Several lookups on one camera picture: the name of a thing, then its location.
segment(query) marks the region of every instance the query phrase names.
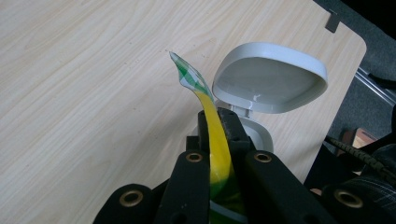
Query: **black cable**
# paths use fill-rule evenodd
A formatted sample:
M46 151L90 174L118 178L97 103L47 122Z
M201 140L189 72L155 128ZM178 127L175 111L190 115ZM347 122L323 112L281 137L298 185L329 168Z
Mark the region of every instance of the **black cable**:
M378 174L384 178L386 181L388 181L394 188L396 188L396 174L391 172L389 169L387 169L382 162L376 160L374 157L371 155L358 150L352 146L349 146L347 144L344 144L335 138L332 138L330 136L326 136L325 141L329 144L331 144L334 147L338 147L341 150L345 151L346 153L352 155L356 159L363 161L365 164L370 166L372 169L378 172Z

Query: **container lid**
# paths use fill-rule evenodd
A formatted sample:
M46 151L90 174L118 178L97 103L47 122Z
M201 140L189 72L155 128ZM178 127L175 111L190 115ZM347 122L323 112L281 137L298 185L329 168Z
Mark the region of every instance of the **container lid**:
M321 61L262 42L233 49L213 82L213 93L221 101L267 114L306 105L326 89L326 67Z

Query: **light wood surface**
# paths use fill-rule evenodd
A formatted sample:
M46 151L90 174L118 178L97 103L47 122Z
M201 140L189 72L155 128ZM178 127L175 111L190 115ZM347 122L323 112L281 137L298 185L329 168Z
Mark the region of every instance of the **light wood surface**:
M303 181L365 52L329 15L309 0L2 1L0 223L91 223L115 189L169 177L202 109L169 50L210 84L251 41L322 60L317 100L254 114Z

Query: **wood grain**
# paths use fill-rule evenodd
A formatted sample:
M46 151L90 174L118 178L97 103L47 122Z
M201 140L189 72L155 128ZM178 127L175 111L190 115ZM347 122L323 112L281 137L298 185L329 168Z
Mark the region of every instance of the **wood grain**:
M212 83L236 46L264 41L322 60L329 89L255 114L304 180L365 52L309 0L2 1L0 222L90 223L117 188L172 172L202 109L172 50Z

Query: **wooden table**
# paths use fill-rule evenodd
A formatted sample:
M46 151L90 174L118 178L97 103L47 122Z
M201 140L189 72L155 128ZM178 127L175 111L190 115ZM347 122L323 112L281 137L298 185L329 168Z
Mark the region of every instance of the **wooden table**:
M328 69L329 89L255 113L303 181L365 52L309 0L6 1L0 7L0 223L90 223L117 188L171 174L202 109L172 50L212 83L236 46L271 42Z

